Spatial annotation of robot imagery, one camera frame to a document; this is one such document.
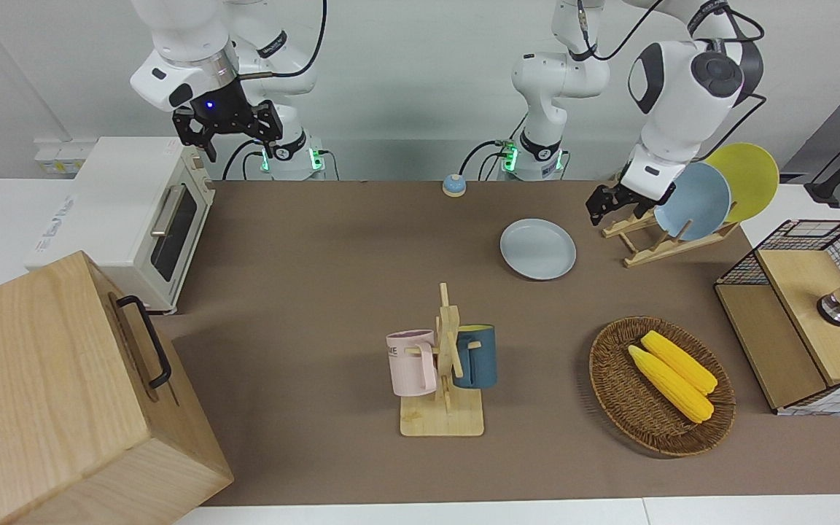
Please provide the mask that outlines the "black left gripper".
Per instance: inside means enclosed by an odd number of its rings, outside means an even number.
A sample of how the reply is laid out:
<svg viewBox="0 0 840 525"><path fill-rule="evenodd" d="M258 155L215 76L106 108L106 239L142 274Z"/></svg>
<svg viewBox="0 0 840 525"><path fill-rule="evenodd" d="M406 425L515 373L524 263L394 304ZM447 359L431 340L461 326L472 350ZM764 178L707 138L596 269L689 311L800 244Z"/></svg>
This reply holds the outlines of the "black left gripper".
<svg viewBox="0 0 840 525"><path fill-rule="evenodd" d="M626 210L622 209L624 206L634 205L632 212L634 218L642 218L653 207L664 205L674 190L676 190L676 184L671 182L660 198L653 199L627 189L621 183L611 187L599 185L586 201L586 209L593 226L598 226L602 220L601 236L610 238L617 235L617 229L620 229L619 224L626 218Z"/></svg>

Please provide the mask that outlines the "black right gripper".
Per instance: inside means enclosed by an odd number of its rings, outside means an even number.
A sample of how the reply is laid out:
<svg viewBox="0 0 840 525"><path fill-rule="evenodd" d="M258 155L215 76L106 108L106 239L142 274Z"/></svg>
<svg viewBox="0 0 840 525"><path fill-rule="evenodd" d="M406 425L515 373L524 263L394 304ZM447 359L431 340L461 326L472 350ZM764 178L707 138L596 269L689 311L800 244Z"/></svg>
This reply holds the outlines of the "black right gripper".
<svg viewBox="0 0 840 525"><path fill-rule="evenodd" d="M178 87L174 94L182 104L173 112L173 124L181 143L200 147L211 163L217 161L213 137L217 134L246 134L251 139L265 143L265 155L276 158L279 142L284 136L284 126L276 105L270 99L251 104L240 80L230 81L224 87L201 94L193 100L189 86Z"/></svg>

